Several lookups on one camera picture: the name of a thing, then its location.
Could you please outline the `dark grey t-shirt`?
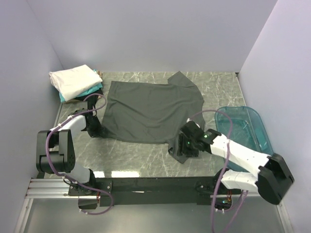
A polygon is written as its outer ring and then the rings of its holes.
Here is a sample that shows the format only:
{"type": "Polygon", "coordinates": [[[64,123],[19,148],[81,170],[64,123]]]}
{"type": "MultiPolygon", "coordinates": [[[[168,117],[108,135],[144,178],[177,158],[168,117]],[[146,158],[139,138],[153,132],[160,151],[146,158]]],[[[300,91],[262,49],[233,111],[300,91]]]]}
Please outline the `dark grey t-shirt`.
{"type": "Polygon", "coordinates": [[[169,154],[177,157],[180,128],[195,115],[203,128],[204,99],[198,87],[183,73],[172,75],[167,84],[112,81],[102,121],[104,138],[130,143],[168,144],[169,154]]]}

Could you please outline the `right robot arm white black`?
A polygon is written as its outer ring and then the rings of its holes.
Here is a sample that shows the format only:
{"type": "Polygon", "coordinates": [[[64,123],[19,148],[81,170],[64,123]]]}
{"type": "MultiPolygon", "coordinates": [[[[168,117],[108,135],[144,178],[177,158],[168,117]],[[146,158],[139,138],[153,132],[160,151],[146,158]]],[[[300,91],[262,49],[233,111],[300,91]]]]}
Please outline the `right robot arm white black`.
{"type": "Polygon", "coordinates": [[[258,192],[267,202],[278,205],[294,183],[294,177],[284,158],[251,150],[229,140],[213,129],[203,131],[189,121],[180,129],[178,155],[193,157],[199,151],[228,159],[244,169],[243,172],[226,169],[213,182],[217,193],[229,189],[258,192]]]}

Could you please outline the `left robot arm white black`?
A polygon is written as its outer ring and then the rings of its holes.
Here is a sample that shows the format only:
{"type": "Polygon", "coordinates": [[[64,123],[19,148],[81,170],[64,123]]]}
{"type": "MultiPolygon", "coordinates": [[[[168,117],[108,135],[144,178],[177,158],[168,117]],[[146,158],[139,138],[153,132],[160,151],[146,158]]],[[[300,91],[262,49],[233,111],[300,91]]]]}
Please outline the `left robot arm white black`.
{"type": "Polygon", "coordinates": [[[61,177],[73,192],[90,196],[100,191],[94,172],[76,162],[73,138],[83,131],[98,137],[101,125],[96,104],[83,103],[86,109],[76,110],[54,128],[38,132],[36,168],[39,173],[61,177]]]}

